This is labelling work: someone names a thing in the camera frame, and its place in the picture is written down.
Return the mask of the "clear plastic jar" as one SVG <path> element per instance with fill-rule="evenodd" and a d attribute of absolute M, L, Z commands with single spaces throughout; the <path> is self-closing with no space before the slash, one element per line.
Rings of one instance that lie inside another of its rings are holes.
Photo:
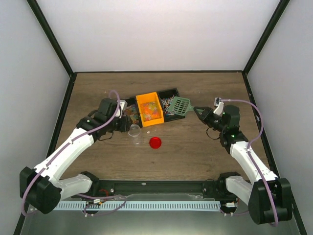
<path fill-rule="evenodd" d="M 134 145 L 139 145 L 141 142 L 141 128 L 137 124 L 132 124 L 128 131 L 128 135 Z"/>

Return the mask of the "black bin with popsicle candies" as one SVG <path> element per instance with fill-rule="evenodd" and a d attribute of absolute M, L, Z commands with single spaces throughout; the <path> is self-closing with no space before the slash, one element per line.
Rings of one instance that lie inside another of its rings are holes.
<path fill-rule="evenodd" d="M 139 109 L 136 98 L 130 97 L 128 99 L 120 100 L 122 107 L 122 123 L 125 124 L 128 131 L 132 124 L 141 125 Z"/>

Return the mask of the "green slotted plastic scoop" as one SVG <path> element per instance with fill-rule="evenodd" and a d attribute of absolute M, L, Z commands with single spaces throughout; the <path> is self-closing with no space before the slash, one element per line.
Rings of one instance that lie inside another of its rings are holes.
<path fill-rule="evenodd" d="M 171 101 L 168 111 L 174 115 L 186 116 L 187 112 L 193 111 L 193 108 L 190 99 L 175 96 Z"/>

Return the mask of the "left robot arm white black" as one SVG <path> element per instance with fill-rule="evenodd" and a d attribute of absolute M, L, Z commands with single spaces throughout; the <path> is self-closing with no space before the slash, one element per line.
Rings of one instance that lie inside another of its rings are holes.
<path fill-rule="evenodd" d="M 22 214 L 27 215 L 25 204 L 32 205 L 43 214 L 51 212 L 60 201 L 72 196 L 99 200 L 99 178 L 82 172 L 65 180 L 65 170 L 106 133 L 127 132 L 130 118 L 123 115 L 125 100 L 104 98 L 97 110 L 80 119 L 70 136 L 48 158 L 34 168 L 25 167 L 20 172 L 20 197 Z"/>

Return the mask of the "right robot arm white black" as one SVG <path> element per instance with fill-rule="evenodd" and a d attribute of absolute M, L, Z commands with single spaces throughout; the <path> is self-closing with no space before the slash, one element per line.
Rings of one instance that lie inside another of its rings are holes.
<path fill-rule="evenodd" d="M 257 156 L 249 140 L 240 130 L 240 109 L 235 105 L 194 107 L 199 120 L 218 131 L 222 147 L 244 170 L 248 181 L 232 174 L 218 183 L 222 197 L 235 194 L 248 206 L 248 213 L 256 224 L 277 225 L 292 219 L 292 191 L 286 178 L 279 178 Z"/>

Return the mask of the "orange bin with gummies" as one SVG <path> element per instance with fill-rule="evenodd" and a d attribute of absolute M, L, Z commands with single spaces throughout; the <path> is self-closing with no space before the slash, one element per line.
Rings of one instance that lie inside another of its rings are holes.
<path fill-rule="evenodd" d="M 137 95 L 136 101 L 143 127 L 164 123 L 163 109 L 157 92 Z"/>

